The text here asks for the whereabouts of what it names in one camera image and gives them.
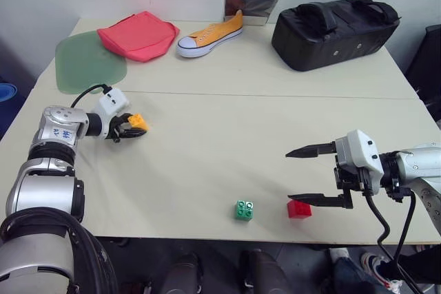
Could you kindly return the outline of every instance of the green lego brick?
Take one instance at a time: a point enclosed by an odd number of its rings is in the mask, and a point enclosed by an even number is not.
[[[253,218],[253,202],[238,200],[236,202],[236,219],[251,220]]]

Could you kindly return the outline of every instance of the black cable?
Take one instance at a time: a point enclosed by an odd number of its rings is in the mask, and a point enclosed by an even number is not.
[[[8,216],[0,226],[0,238],[7,241],[10,233],[23,226],[24,222],[32,224],[31,220],[41,221],[41,217],[55,220],[70,230],[71,241],[81,246],[85,255],[86,269],[93,281],[93,291],[96,294],[117,294],[116,276],[110,260],[103,256],[104,248],[98,240],[84,229],[70,214],[58,209],[36,207],[17,211]]]
[[[420,287],[413,281],[411,276],[400,266],[398,263],[398,260],[396,260],[392,255],[386,250],[386,248],[383,246],[382,242],[384,239],[387,238],[387,236],[390,234],[391,229],[389,227],[389,224],[387,224],[387,221],[383,218],[380,211],[377,209],[376,205],[373,203],[372,196],[370,194],[365,194],[366,202],[369,205],[369,208],[372,210],[373,214],[377,219],[380,221],[381,225],[384,228],[384,231],[380,237],[377,239],[378,246],[383,250],[384,254],[393,261],[395,264],[398,272],[401,274],[403,280],[406,282],[407,286],[417,294],[423,294],[423,292],[420,290]],[[415,194],[412,192],[411,194],[411,205],[409,207],[409,212],[407,213],[406,222],[404,223],[403,231],[401,233],[400,242],[397,247],[396,256],[399,255],[401,252],[402,245],[404,244],[404,240],[406,239],[407,231],[409,230],[409,225],[412,219],[413,211],[415,210],[416,205],[416,199]]]
[[[81,92],[81,94],[79,96],[77,96],[77,98],[74,100],[74,102],[71,104],[71,108],[74,108],[76,106],[76,104],[80,101],[81,98],[83,98],[87,93],[98,89],[99,87],[103,88],[103,93],[106,94],[108,93],[112,88],[107,86],[106,84],[96,84],[93,85],[91,87],[89,87],[88,89],[84,90],[83,92]]]

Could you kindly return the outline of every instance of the yellow sneaker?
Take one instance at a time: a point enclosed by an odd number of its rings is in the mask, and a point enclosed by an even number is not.
[[[238,10],[236,15],[227,22],[213,23],[201,31],[196,31],[182,38],[176,46],[179,55],[185,58],[196,58],[206,55],[213,48],[234,38],[242,32],[242,11]]]

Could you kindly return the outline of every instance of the pink pouch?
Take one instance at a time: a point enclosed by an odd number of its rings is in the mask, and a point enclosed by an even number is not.
[[[141,12],[96,32],[109,51],[147,62],[167,52],[179,29],[149,12]]]

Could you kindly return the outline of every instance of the red toy block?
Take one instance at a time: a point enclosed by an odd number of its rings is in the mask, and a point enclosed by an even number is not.
[[[306,218],[312,216],[311,206],[307,203],[291,200],[287,203],[289,218]]]

